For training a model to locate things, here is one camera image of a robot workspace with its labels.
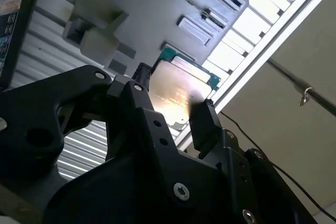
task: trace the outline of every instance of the cable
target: cable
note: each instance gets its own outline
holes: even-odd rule
[[[256,142],[254,142],[244,131],[243,129],[240,127],[240,125],[233,120],[230,116],[226,115],[225,113],[223,113],[222,111],[220,112],[223,116],[225,116],[226,118],[228,118],[231,122],[233,122],[237,128],[240,130],[240,132],[248,139],[250,140],[251,143],[253,143],[254,146],[257,147],[257,149],[259,149],[265,156],[267,156],[265,154],[265,152],[259,147],[259,145],[256,144]],[[314,199],[313,197],[310,196],[310,194],[295,180],[293,179],[287,172],[285,172],[283,169],[281,169],[279,166],[277,166],[276,164],[272,163],[272,166],[274,166],[276,169],[278,169],[281,173],[283,173],[285,176],[287,176],[306,196],[308,199],[311,200],[311,202],[322,212],[324,213],[326,216],[328,216],[331,220],[333,220],[334,222],[336,222],[336,218],[331,215],[330,213],[328,213],[327,211],[325,211]]]

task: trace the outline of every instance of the screw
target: screw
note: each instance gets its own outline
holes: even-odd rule
[[[134,87],[135,87],[136,90],[139,90],[139,91],[143,90],[143,88],[138,84],[134,84]]]
[[[4,129],[7,128],[7,122],[5,119],[0,118],[0,131],[3,131]]]
[[[226,133],[229,137],[235,138],[235,134],[233,134],[231,131],[227,131]]]
[[[175,196],[181,201],[188,201],[190,198],[190,193],[189,193],[188,188],[181,183],[176,183],[174,185],[174,193],[175,193]]]
[[[254,151],[254,154],[256,154],[257,157],[259,157],[260,159],[263,159],[264,157],[262,156],[262,154],[258,151]]]
[[[249,210],[243,210],[243,217],[246,220],[247,224],[257,224],[256,218]]]
[[[103,75],[103,74],[100,73],[100,72],[96,72],[94,75],[95,75],[96,77],[98,77],[99,79],[105,79],[105,75]]]

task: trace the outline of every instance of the corrugated metal wall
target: corrugated metal wall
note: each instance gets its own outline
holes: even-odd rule
[[[203,66],[219,75],[222,78],[220,84],[223,84],[229,77],[228,69],[235,70],[244,57],[248,57],[293,1],[250,0],[249,8]],[[103,68],[62,39],[75,2],[37,0],[11,88],[87,64]],[[179,134],[175,130],[171,132],[174,138]],[[66,145],[58,161],[61,174],[71,179],[101,164],[107,152],[106,141],[105,124],[101,122],[93,122],[86,129],[71,133],[66,137]]]
[[[87,64],[102,68],[62,39],[74,3],[75,0],[37,0],[11,88]],[[58,166],[60,173],[71,179],[104,162],[105,124],[94,122],[86,129],[71,133],[65,142]]]

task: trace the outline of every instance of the cpu processor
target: cpu processor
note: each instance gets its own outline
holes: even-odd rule
[[[220,78],[192,59],[165,47],[152,68],[149,96],[155,111],[180,130],[193,104],[202,103],[217,89]]]

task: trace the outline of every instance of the white wall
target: white wall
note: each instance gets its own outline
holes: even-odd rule
[[[330,207],[326,208],[326,211],[336,217],[336,204],[331,205]],[[329,217],[327,217],[325,214],[319,212],[314,216],[315,220],[318,222],[318,224],[333,224],[333,222]]]

